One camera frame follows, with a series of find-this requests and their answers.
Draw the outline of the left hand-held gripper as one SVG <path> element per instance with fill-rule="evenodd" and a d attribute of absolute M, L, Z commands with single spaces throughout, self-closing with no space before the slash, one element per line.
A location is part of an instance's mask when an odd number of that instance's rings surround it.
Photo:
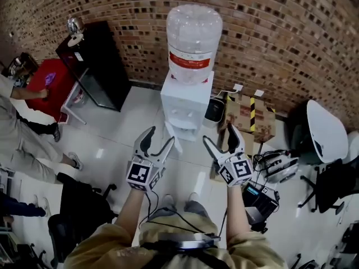
<path fill-rule="evenodd" d="M 148 154 L 156 126 L 143 131 L 134 142 L 134 154 L 128 162 L 126 181 L 132 189 L 151 192 L 164 175 L 165 161 L 174 146 L 171 137 L 157 154 Z"/>

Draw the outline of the white water dispenser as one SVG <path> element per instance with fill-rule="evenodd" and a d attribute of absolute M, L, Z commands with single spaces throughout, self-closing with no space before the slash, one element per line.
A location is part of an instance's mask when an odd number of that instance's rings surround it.
<path fill-rule="evenodd" d="M 180 141 L 195 142 L 201 130 L 207 111 L 214 72 L 199 84 L 186 85 L 167 73 L 160 92 L 164 112 L 165 127 L 179 154 L 183 153 Z"/>

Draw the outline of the person's left forearm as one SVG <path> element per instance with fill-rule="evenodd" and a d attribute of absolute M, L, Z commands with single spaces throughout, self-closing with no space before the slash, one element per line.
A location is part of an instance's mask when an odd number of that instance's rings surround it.
<path fill-rule="evenodd" d="M 135 236 L 145 192 L 131 189 L 115 224 L 125 229 L 132 238 Z"/>

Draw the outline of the clear water jug red label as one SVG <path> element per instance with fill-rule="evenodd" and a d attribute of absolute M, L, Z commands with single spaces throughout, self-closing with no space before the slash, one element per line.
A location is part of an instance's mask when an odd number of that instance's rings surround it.
<path fill-rule="evenodd" d="M 169 69 L 176 80 L 195 85 L 204 82 L 214 67 L 223 21 L 207 6 L 185 4 L 167 16 Z"/>

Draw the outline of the plain cardboard box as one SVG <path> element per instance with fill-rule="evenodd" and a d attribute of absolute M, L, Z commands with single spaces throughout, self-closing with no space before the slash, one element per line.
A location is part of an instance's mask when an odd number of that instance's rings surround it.
<path fill-rule="evenodd" d="M 252 161 L 252 157 L 254 155 L 254 135 L 241 132 L 241 135 L 245 141 L 245 154 L 250 158 Z M 219 134 L 217 140 L 217 146 L 220 147 L 221 150 L 227 151 L 228 150 L 228 139 L 229 139 L 229 132 L 227 129 L 222 130 Z M 217 173 L 215 169 L 215 163 L 213 163 L 210 172 L 210 179 L 216 182 L 223 182 L 223 178 Z"/>

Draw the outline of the printed cardboard box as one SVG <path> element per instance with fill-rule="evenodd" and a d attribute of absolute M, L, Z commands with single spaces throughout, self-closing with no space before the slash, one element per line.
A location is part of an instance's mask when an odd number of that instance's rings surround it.
<path fill-rule="evenodd" d="M 226 129 L 227 124 L 238 130 L 254 135 L 255 142 L 267 142 L 276 134 L 275 109 L 264 101 L 242 95 L 228 93 L 225 111 L 218 131 Z"/>

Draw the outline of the black electronic box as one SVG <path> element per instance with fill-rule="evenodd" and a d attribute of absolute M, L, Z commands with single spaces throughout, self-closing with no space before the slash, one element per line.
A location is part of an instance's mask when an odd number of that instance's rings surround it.
<path fill-rule="evenodd" d="M 251 230 L 266 233 L 267 219 L 279 207 L 275 191 L 249 181 L 242 190 L 242 198 Z"/>

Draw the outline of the person's right leg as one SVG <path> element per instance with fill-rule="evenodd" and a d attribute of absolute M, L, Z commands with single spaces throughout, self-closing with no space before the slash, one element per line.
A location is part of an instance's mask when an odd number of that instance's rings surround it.
<path fill-rule="evenodd" d="M 183 210 L 186 217 L 189 217 L 191 221 L 210 221 L 210 217 L 205 207 L 200 203 L 200 197 L 196 192 L 192 192 L 189 195 Z"/>

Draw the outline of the black chest-mounted device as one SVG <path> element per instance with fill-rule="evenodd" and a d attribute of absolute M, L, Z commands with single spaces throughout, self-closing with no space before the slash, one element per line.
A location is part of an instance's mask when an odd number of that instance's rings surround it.
<path fill-rule="evenodd" d="M 220 240 L 214 233 L 160 233 L 156 242 L 146 242 L 141 247 L 161 252 L 187 252 L 216 248 Z"/>

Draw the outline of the black fridge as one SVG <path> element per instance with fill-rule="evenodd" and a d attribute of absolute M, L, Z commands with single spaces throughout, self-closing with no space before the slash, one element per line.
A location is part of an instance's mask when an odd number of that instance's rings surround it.
<path fill-rule="evenodd" d="M 86 24 L 80 41 L 68 36 L 56 53 L 97 106 L 121 111 L 132 85 L 106 21 Z"/>

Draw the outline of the white shell chair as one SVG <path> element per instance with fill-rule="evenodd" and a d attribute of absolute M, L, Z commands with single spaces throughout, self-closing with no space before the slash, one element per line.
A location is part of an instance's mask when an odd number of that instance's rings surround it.
<path fill-rule="evenodd" d="M 348 154 L 346 129 L 339 118 L 314 100 L 293 109 L 288 116 L 289 147 L 302 164 L 328 164 Z"/>

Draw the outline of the red table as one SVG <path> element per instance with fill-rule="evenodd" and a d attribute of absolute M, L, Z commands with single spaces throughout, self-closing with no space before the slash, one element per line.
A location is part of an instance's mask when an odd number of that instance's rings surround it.
<path fill-rule="evenodd" d="M 56 77 L 49 87 L 45 86 L 47 74 L 55 72 Z M 70 93 L 75 79 L 66 65 L 60 59 L 46 59 L 33 75 L 27 89 L 31 91 L 48 90 L 48 97 L 45 99 L 27 100 L 26 104 L 30 109 L 38 110 L 50 115 L 55 121 L 61 120 L 61 107 Z"/>

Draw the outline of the glass kettle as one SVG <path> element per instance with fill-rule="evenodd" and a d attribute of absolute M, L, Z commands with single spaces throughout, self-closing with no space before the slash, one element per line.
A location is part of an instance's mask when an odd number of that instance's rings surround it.
<path fill-rule="evenodd" d="M 67 20 L 67 29 L 70 37 L 76 38 L 83 34 L 85 26 L 80 18 L 73 16 Z"/>

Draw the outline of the shelf with small items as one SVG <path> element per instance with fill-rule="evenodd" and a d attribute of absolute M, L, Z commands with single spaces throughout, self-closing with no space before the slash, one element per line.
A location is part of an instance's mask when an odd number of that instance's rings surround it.
<path fill-rule="evenodd" d="M 24 52 L 15 57 L 7 67 L 0 62 L 0 73 L 13 81 L 17 87 L 26 87 L 38 68 L 34 58 Z"/>

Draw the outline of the white frame stand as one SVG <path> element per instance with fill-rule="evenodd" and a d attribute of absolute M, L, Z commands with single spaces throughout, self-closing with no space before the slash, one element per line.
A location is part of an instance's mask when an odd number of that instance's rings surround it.
<path fill-rule="evenodd" d="M 78 80 L 75 80 L 75 83 L 68 94 L 65 102 L 61 107 L 61 112 L 67 114 L 67 120 L 65 123 L 68 123 L 70 117 L 78 120 L 82 124 L 86 124 L 86 121 L 80 117 L 79 109 L 85 105 L 87 102 L 87 94 L 82 89 Z"/>

